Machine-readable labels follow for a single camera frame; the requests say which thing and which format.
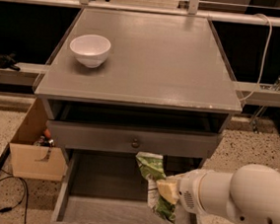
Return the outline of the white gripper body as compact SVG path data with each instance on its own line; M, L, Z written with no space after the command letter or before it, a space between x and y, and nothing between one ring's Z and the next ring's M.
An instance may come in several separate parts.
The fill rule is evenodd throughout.
M201 214L204 212L199 199L200 182L204 176L205 171L194 170L184 173L179 181L179 203L189 213Z

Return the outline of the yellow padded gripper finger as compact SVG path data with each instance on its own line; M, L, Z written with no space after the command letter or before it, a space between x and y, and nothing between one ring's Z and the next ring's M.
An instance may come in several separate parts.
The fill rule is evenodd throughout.
M159 195L169 204L177 204L179 201L178 179L175 177L166 177L163 180L156 181Z

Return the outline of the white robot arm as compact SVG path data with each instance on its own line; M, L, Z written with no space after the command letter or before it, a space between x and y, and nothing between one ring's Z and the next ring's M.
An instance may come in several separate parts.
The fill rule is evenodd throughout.
M234 224L280 224L280 173L248 164L234 173L194 170L156 182L159 195L189 213Z

